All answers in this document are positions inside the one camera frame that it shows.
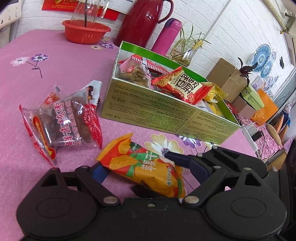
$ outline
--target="pink water bottle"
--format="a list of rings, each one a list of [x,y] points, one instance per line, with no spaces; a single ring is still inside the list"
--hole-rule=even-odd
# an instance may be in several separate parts
[[[175,38],[179,34],[181,28],[182,22],[175,18],[170,18],[165,23],[165,26],[161,30],[151,50],[155,53],[165,56]]]

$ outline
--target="pink tablecloth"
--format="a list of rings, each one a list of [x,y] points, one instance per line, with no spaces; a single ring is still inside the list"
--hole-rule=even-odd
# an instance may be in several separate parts
[[[250,119],[246,119],[241,116],[238,116],[238,119],[241,125],[244,126],[248,125],[249,123],[253,123]],[[257,123],[255,123],[255,127],[264,134],[264,136],[255,141],[258,146],[259,158],[261,160],[271,158],[278,150],[283,148],[281,145],[278,145],[274,138],[269,134],[266,124],[259,126]]]
[[[47,30],[25,33],[0,49],[1,241],[18,241],[22,238],[15,218],[16,208],[50,168],[30,141],[18,109],[19,104],[34,107],[54,85],[70,94],[91,80],[103,82],[101,96],[104,96],[117,51],[118,48],[106,39],[96,46],[78,45],[68,42],[62,31]],[[32,69],[34,67],[31,64],[36,63],[41,73],[38,69]],[[206,146],[207,150],[210,148],[209,143],[141,127],[135,128],[107,119],[101,118],[100,123],[104,138],[103,147],[111,140],[126,134],[128,130],[134,130],[134,142],[158,153],[168,148],[173,152],[196,154],[203,152]],[[240,130],[222,146],[255,156]],[[98,149],[89,148],[59,148],[57,166],[63,172],[73,171],[80,165],[91,166],[95,164],[94,159],[99,152]],[[183,176],[193,188],[199,185],[189,170],[185,170]],[[134,197],[130,191],[132,182],[116,174],[109,175],[103,185],[121,199]],[[192,191],[187,183],[186,191]]]

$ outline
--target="screw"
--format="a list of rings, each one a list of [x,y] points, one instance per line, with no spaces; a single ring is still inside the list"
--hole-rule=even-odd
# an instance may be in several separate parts
[[[103,199],[106,204],[115,204],[118,202],[118,198],[114,196],[108,196]]]
[[[185,202],[190,203],[190,204],[196,204],[200,201],[200,199],[196,196],[187,196],[185,197]]]

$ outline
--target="red poster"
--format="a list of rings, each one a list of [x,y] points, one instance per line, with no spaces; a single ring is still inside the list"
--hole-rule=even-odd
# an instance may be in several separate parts
[[[64,11],[64,12],[74,12],[78,4],[77,0],[44,0],[42,10],[53,10],[53,11]],[[119,12],[107,9],[104,18],[117,20]]]

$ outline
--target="cardboard box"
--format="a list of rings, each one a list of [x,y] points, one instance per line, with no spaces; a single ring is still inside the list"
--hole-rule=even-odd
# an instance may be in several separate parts
[[[119,79],[117,62],[132,54],[138,54],[159,63],[168,71],[180,66],[150,50],[122,42],[115,60],[101,117],[217,144],[224,142],[240,128],[223,101],[217,106],[226,119],[155,90]],[[207,81],[190,69],[185,67],[183,69],[194,80]]]
[[[240,96],[235,98],[232,102],[232,106],[236,109],[237,113],[246,119],[250,119],[255,113],[256,110],[249,106],[247,102]]]
[[[255,110],[260,110],[264,107],[264,104],[257,93],[257,91],[249,85],[248,87],[245,87],[241,92],[244,100],[248,102]]]
[[[246,78],[240,75],[240,71],[235,66],[221,58],[207,76],[207,80],[217,84],[227,93],[226,100],[232,103],[247,85]]]

